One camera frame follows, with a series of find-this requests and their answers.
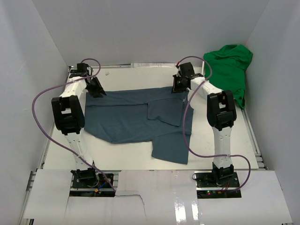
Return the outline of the blue t shirt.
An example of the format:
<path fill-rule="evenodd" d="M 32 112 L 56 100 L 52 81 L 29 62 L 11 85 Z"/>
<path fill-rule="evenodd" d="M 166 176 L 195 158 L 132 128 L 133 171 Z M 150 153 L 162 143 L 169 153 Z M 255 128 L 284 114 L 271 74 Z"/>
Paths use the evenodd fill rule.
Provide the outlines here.
<path fill-rule="evenodd" d="M 188 163 L 194 110 L 171 87 L 108 91 L 85 97 L 85 131 L 112 144 L 152 142 L 152 157 Z"/>

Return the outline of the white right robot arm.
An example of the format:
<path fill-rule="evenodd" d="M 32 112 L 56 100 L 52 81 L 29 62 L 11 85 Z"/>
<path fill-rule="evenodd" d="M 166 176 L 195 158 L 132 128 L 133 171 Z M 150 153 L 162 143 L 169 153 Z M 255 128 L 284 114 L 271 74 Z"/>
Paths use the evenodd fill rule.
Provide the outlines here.
<path fill-rule="evenodd" d="M 237 114 L 230 90 L 222 90 L 211 84 L 201 74 L 194 71 L 192 63 L 177 63 L 178 72 L 173 76 L 172 93 L 182 93 L 188 89 L 199 94 L 207 102 L 207 120 L 214 135 L 214 155 L 202 156 L 193 152 L 184 135 L 187 149 L 200 158 L 213 158 L 212 172 L 209 181 L 217 187 L 224 186 L 234 174 L 230 158 L 231 131 Z"/>

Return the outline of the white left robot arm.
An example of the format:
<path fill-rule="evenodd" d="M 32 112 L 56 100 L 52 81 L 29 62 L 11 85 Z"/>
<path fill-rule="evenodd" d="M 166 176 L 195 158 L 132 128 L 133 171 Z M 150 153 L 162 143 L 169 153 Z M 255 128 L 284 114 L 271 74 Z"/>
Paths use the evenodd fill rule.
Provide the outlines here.
<path fill-rule="evenodd" d="M 67 82 L 63 93 L 51 100 L 52 111 L 56 128 L 67 139 L 71 150 L 75 152 L 76 170 L 71 173 L 75 181 L 89 188 L 99 185 L 99 175 L 95 169 L 87 166 L 79 157 L 88 164 L 94 165 L 93 159 L 86 150 L 82 130 L 85 126 L 83 108 L 80 104 L 81 95 L 87 91 L 93 98 L 102 98 L 106 95 L 97 77 L 93 75 L 93 68 L 85 60 L 76 67 L 69 69 Z"/>

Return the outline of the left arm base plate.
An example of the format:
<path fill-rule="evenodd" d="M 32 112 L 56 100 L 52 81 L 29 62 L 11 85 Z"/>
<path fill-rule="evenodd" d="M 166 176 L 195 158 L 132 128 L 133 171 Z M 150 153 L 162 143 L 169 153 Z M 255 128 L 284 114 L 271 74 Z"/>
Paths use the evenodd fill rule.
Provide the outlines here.
<path fill-rule="evenodd" d="M 115 192 L 102 174 L 96 178 L 80 180 L 73 175 L 70 197 L 115 197 Z"/>

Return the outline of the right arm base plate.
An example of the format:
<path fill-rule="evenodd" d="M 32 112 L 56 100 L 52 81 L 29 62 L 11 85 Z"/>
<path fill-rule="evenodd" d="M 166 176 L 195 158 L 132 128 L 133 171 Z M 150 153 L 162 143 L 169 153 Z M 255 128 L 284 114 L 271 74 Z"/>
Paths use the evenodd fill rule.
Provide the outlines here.
<path fill-rule="evenodd" d="M 211 172 L 195 172 L 192 179 L 196 182 L 198 199 L 230 199 L 241 198 L 241 191 L 237 173 L 233 176 L 216 181 Z"/>

